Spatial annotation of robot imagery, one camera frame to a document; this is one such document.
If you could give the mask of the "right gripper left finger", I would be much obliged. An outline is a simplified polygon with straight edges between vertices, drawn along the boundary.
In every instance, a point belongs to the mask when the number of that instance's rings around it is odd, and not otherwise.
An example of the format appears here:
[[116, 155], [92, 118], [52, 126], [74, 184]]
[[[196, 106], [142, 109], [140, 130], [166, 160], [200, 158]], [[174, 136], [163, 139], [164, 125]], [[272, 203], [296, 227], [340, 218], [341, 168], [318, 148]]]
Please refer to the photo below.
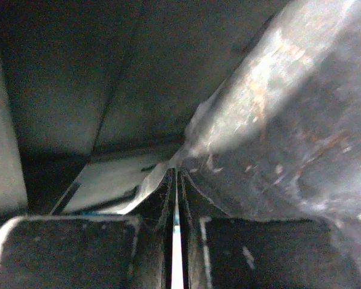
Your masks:
[[170, 288], [176, 172], [123, 215], [18, 216], [0, 227], [0, 288]]

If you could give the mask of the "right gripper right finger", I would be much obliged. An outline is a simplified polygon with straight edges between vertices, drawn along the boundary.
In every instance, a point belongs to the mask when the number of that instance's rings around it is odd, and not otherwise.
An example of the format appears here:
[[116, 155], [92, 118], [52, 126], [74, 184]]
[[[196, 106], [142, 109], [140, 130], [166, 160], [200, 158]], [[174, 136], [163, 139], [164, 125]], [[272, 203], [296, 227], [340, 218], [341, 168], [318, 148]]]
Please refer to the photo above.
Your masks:
[[229, 217], [177, 176], [185, 288], [361, 288], [328, 224]]

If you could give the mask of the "black plastic tool box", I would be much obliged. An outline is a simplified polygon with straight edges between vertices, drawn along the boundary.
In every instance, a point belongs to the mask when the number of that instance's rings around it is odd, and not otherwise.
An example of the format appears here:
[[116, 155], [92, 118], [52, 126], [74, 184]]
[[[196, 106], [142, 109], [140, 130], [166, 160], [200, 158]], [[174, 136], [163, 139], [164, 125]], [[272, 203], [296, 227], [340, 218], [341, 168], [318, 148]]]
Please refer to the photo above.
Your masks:
[[285, 5], [0, 1], [0, 216], [136, 196]]

